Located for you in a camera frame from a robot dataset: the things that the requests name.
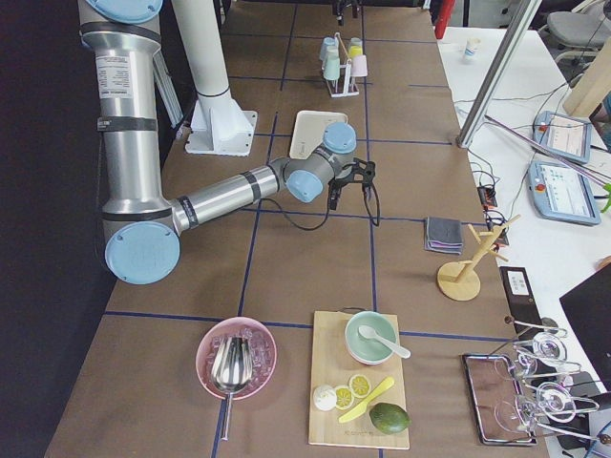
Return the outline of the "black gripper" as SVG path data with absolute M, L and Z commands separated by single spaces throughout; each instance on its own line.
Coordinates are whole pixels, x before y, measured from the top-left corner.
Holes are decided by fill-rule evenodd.
M 328 206 L 330 210 L 335 211 L 341 195 L 341 190 L 344 186 L 353 182 L 353 168 L 346 170 L 340 177 L 335 177 L 329 182 Z

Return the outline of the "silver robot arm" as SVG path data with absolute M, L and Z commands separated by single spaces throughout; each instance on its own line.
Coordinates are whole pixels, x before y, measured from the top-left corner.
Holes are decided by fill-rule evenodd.
M 326 128 L 306 158 L 281 157 L 186 196 L 162 193 L 154 70 L 161 50 L 158 1 L 82 1 L 82 41 L 94 51 L 107 157 L 109 199 L 102 209 L 105 260 L 122 281 L 147 284 L 179 261 L 179 235 L 208 220 L 287 190 L 309 202 L 354 168 L 356 133 Z

